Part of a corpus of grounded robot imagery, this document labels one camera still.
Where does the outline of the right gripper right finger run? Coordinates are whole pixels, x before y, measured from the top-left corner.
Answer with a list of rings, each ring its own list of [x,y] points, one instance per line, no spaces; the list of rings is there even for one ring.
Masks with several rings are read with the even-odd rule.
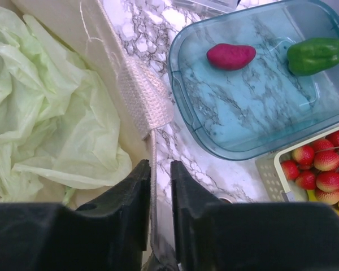
[[[339,270],[339,216],[321,203],[224,203],[171,163],[184,270]]]

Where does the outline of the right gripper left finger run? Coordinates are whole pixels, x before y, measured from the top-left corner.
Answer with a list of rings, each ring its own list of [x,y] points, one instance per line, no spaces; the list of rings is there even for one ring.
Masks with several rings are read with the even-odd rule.
[[[72,210],[0,203],[0,270],[140,270],[149,230],[151,168]]]

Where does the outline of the green bell pepper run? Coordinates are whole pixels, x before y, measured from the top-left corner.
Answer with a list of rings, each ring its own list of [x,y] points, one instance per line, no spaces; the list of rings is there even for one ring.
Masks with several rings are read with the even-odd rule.
[[[288,68],[296,76],[311,76],[339,64],[339,39],[310,38],[291,45]]]

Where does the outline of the beige canvas tote bag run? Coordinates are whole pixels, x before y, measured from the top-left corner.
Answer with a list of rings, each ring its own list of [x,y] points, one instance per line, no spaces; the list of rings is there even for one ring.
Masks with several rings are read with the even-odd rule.
[[[119,143],[130,156],[132,170],[142,160],[147,160],[151,168],[147,246],[163,266],[175,270],[173,248],[159,232],[157,220],[155,130],[173,116],[167,88],[147,66],[121,48],[101,1],[0,1],[0,6],[20,17],[33,16],[102,79],[120,119]],[[67,203],[8,203],[60,203],[76,210],[114,186],[75,190]]]

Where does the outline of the purple sweet potato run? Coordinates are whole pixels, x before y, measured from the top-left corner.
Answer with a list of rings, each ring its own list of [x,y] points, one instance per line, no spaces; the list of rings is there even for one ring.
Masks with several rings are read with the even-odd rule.
[[[236,71],[247,66],[256,54],[256,49],[252,46],[220,43],[209,49],[206,56],[214,67]]]

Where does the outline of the green plastic grocery bag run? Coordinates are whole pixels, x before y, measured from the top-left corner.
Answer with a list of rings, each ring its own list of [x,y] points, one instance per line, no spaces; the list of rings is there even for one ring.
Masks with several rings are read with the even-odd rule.
[[[33,16],[0,6],[0,202],[69,202],[132,170],[98,73]]]

